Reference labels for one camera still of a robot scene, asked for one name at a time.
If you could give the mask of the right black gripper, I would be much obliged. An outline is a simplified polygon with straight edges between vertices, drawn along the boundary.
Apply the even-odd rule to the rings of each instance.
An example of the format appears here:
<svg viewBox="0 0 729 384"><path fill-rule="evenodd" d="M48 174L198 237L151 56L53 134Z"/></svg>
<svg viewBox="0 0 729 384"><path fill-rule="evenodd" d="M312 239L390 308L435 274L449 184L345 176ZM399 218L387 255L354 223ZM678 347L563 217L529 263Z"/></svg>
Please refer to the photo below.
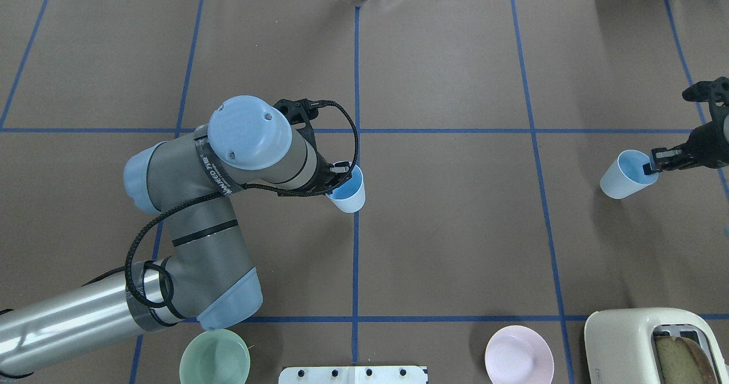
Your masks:
<svg viewBox="0 0 729 384"><path fill-rule="evenodd" d="M642 166L645 175L692 168L720 169L728 166L727 122L712 121L694 129L679 147L654 148L649 162Z"/></svg>

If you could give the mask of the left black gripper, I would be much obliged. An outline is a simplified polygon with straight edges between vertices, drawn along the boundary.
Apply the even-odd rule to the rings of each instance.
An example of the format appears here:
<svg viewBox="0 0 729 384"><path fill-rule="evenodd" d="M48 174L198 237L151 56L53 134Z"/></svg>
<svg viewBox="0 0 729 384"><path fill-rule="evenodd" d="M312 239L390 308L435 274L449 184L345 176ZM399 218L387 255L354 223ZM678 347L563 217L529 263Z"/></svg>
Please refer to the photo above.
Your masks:
<svg viewBox="0 0 729 384"><path fill-rule="evenodd" d="M334 191L351 178L351 162L328 163L321 154L307 147L304 170L306 182L302 192L307 194L333 195Z"/></svg>

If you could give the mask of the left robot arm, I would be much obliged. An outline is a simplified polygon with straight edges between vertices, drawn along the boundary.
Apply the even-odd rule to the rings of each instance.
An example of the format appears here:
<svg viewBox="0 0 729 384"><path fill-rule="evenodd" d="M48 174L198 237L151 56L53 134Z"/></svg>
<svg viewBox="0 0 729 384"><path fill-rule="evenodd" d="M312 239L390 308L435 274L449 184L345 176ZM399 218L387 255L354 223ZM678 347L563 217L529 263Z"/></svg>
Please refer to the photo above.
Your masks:
<svg viewBox="0 0 729 384"><path fill-rule="evenodd" d="M253 316L262 288L230 198L331 198L354 179L359 148L353 117L335 101L242 95L190 134L136 154L125 190L153 218L117 269L2 312L2 382L190 317L219 330Z"/></svg>

